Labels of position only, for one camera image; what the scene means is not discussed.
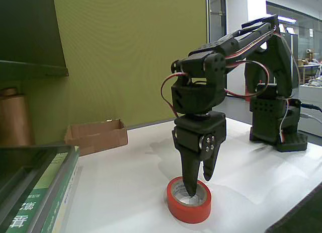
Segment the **book spine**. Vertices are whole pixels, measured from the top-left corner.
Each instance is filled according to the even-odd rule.
[[[52,205],[51,205],[51,208],[48,212],[47,218],[43,224],[43,227],[41,229],[41,233],[50,233],[53,229],[54,222],[57,217],[57,213],[59,211],[59,208],[60,208],[62,200],[63,200],[63,196],[65,194],[69,180],[73,174],[76,163],[78,161],[78,156],[79,156],[79,153],[75,156],[75,158],[70,166],[70,170],[68,171],[68,173],[66,173],[66,176],[64,177],[64,180],[61,183],[58,193],[52,202]]]
[[[52,160],[35,185],[34,189],[30,192],[26,201],[22,204],[6,233],[25,233],[27,231],[30,222],[37,212],[38,206],[41,204],[44,196],[46,195],[54,175],[58,171],[66,156],[67,153],[59,153]]]
[[[65,216],[65,213],[66,213],[66,210],[67,210],[68,200],[70,198],[70,194],[71,194],[72,187],[73,187],[73,184],[74,184],[74,179],[76,177],[77,169],[78,169],[78,165],[76,165],[76,167],[74,169],[74,172],[73,172],[73,174],[71,176],[71,179],[70,179],[70,181],[68,183],[67,190],[65,192],[63,201],[61,203],[60,209],[59,209],[58,214],[57,214],[56,221],[54,223],[54,227],[52,229],[52,233],[59,233],[60,232],[62,222],[64,220],[64,216]]]

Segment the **white wall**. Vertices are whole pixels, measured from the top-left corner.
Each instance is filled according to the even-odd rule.
[[[322,0],[267,0],[269,2],[291,8],[293,10],[308,14],[312,17],[322,19]]]
[[[226,0],[227,33],[242,28],[242,24],[264,17],[266,0]],[[235,93],[245,93],[244,65],[240,65],[227,76],[227,88]]]

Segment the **open cardboard box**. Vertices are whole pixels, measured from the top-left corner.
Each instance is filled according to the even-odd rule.
[[[128,143],[127,130],[121,120],[68,126],[65,143],[77,145],[80,156],[123,146]]]

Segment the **glass window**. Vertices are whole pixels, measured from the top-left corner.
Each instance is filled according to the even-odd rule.
[[[322,21],[298,11],[267,2],[267,13],[277,14],[280,26],[285,31],[298,35],[298,61],[301,73],[300,84],[314,78],[319,67],[307,67],[322,60]]]
[[[208,0],[208,40],[217,41],[226,35],[226,5],[225,0]]]

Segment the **floor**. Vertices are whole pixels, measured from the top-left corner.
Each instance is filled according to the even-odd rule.
[[[220,111],[226,114],[226,117],[241,121],[247,124],[252,123],[252,113],[249,109],[249,102],[234,98],[226,97],[225,100],[218,106],[213,108],[215,111]],[[308,136],[308,141],[313,144],[322,146],[322,137],[315,136],[306,132],[302,132]]]

